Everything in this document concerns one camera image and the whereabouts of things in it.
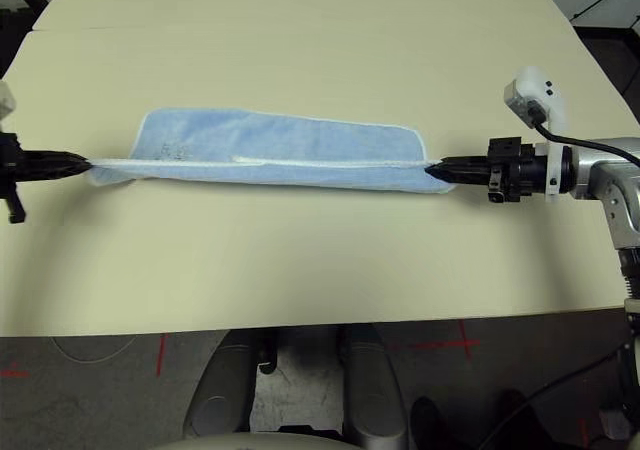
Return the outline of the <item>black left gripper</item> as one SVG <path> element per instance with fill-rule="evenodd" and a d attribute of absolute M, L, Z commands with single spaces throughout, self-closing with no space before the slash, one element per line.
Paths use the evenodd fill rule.
<path fill-rule="evenodd" d="M 23 223 L 26 212 L 17 193 L 17 175 L 22 181 L 58 180 L 83 174 L 92 168 L 85 157 L 64 151 L 29 150 L 23 152 L 17 136 L 1 133 L 1 199 L 5 201 L 9 222 Z"/>

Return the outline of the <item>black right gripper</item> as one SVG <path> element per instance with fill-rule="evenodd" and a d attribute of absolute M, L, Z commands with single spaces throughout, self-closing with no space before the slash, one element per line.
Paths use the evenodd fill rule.
<path fill-rule="evenodd" d="M 487 184 L 492 203 L 515 203 L 522 197 L 543 194 L 546 189 L 547 156 L 520 137 L 494 138 L 485 156 L 445 157 L 425 169 L 432 177 L 450 184 Z"/>

